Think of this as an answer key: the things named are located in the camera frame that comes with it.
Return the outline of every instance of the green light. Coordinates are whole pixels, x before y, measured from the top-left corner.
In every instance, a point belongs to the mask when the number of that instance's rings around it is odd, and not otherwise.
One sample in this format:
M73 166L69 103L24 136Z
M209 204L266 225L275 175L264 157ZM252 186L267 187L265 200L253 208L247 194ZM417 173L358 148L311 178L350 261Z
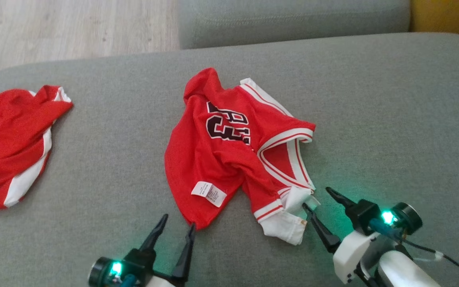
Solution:
M122 273L122 264L120 262L113 263L113 267L111 267L111 273L120 275Z
M397 219L394 217L394 214L390 211L384 211L382 212L382 218L384 219L384 222L392 225Z

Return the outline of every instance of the mustard yellow fabric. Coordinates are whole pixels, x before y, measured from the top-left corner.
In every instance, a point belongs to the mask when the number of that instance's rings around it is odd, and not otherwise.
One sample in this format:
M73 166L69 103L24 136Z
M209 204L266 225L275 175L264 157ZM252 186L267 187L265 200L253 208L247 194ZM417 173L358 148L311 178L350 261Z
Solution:
M459 34L459 0L411 0L411 31Z

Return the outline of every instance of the black cable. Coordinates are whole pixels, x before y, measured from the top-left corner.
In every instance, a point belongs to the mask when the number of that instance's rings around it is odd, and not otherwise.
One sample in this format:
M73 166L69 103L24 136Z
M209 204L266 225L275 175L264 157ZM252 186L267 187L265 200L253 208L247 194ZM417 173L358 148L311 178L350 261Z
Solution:
M435 249L431 249L431 248L428 248L428 247L424 247L424 246L415 244L415 243L410 242L410 241L408 241L408 240L406 240L406 239L403 239L403 238L399 238L399 240L401 240L402 242L405 242L406 244L408 244L408 245L410 245L410 246L413 246L413 247L415 247L415 248L417 248L417 249L421 249L421 250L428 251L428 252L431 252L431 253L437 253L437 252L439 252L439 251L437 251L437 250L435 250ZM447 255L444 254L444 253L441 253L441 254L442 254L443 258L446 258L450 263L453 263L454 265L456 265L456 266L459 267L459 263L458 263L456 260L454 260L453 258L447 256Z

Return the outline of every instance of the camera lens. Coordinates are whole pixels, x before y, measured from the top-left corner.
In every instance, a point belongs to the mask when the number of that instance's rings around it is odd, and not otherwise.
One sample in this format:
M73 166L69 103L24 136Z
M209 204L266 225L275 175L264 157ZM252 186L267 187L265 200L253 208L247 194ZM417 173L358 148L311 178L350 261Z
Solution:
M91 267L90 275L88 276L88 286L101 287L109 266L112 264L113 260L111 258L100 257Z
M400 202L390 209L394 216L398 219L395 224L398 227L403 227L406 234L412 235L422 227L422 220L417 211L410 205Z

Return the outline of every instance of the clothing tag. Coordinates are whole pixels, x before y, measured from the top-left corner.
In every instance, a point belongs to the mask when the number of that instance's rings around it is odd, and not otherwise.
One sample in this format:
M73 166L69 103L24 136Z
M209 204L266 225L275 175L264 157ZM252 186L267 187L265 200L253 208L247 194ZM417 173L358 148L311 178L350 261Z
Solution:
M205 181L198 181L191 194L206 198L216 207L221 207L222 202L227 196L224 191Z

